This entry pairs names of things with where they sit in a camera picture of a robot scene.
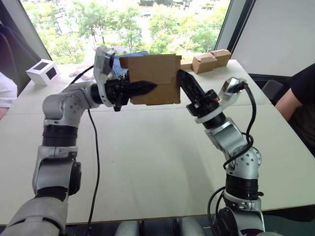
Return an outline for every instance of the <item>table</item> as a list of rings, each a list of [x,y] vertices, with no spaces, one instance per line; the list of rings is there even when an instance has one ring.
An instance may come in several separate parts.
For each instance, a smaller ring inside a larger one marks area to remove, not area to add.
[[[243,131],[251,112],[250,105],[225,110]],[[186,108],[100,110],[92,116],[101,163],[94,222],[206,214],[209,197],[225,183],[224,156]],[[0,194],[0,224],[8,223],[19,206],[33,198],[43,119],[42,113],[17,113],[0,122],[0,186],[5,190]],[[263,156],[262,209],[314,204],[315,159],[272,105],[257,106],[252,135]],[[69,199],[68,223],[87,221],[96,180],[94,132],[86,113],[77,145],[82,182]]]
[[[225,80],[236,77],[243,78],[248,81],[248,84],[255,95],[256,103],[259,104],[271,104],[270,100],[265,96],[265,94],[260,90],[256,83],[251,79],[251,77],[246,73],[246,71],[241,67],[241,65],[236,60],[230,60],[227,66],[219,67],[213,71],[202,73],[196,75],[193,71],[190,72],[196,80],[200,83],[201,87],[208,91],[214,89],[217,93],[222,88]],[[70,82],[71,78],[67,76],[58,76],[55,78],[51,84],[47,87],[38,86],[30,81],[26,88],[22,91],[19,99],[12,105],[8,114],[42,114],[42,101],[51,94],[59,93],[64,89]],[[171,105],[161,105],[161,106],[146,106],[146,105],[133,105],[129,103],[127,106],[123,106],[123,110],[156,110],[156,109],[172,109],[179,107],[186,107],[190,104],[189,99],[185,93],[181,90],[181,104],[171,104]],[[246,93],[240,95],[238,101],[235,105],[249,105],[250,100]],[[93,109],[92,112],[99,111],[112,111],[113,108],[106,106],[100,106],[97,109]]]

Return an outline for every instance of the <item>person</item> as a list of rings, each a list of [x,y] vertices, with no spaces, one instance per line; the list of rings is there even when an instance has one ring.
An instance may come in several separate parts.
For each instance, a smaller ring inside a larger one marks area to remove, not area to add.
[[[276,108],[315,157],[315,63],[290,78]]]
[[[0,120],[17,97],[16,84],[0,72]]]

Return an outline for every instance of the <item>white box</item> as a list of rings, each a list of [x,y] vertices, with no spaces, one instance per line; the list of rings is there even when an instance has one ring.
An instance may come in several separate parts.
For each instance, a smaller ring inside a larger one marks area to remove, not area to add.
[[[45,86],[60,74],[56,63],[45,59],[40,60],[39,63],[28,69],[26,73],[35,84]]]

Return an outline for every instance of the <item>window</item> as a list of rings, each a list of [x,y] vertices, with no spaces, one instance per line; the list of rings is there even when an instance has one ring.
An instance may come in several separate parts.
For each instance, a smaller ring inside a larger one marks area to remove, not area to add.
[[[229,0],[22,0],[57,64],[91,64],[99,45],[117,55],[214,50]]]

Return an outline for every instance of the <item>white sleeve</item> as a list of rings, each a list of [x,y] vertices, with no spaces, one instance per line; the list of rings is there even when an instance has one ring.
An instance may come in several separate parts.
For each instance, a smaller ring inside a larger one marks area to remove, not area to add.
[[[17,93],[16,84],[0,72],[0,107],[10,108]]]

